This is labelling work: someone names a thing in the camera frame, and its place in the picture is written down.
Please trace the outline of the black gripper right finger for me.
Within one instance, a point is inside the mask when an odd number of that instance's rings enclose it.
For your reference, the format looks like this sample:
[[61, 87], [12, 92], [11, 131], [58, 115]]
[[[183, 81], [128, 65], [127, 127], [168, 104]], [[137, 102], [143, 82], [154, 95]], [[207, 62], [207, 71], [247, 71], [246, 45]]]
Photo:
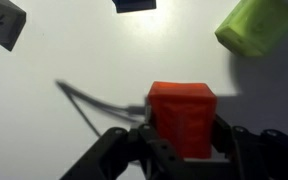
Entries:
[[235, 166], [238, 180], [288, 180], [288, 135], [281, 131], [255, 135], [216, 115], [211, 143]]

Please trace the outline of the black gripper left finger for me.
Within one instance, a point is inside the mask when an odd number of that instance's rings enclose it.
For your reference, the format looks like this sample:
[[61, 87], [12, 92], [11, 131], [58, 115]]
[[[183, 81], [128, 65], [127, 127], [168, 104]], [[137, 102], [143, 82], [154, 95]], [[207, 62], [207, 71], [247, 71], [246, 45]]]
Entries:
[[146, 180], [181, 180], [183, 160], [167, 140], [158, 136], [152, 119], [148, 106], [143, 123], [136, 123], [129, 131], [110, 128], [60, 180], [117, 180], [134, 161], [140, 163]]

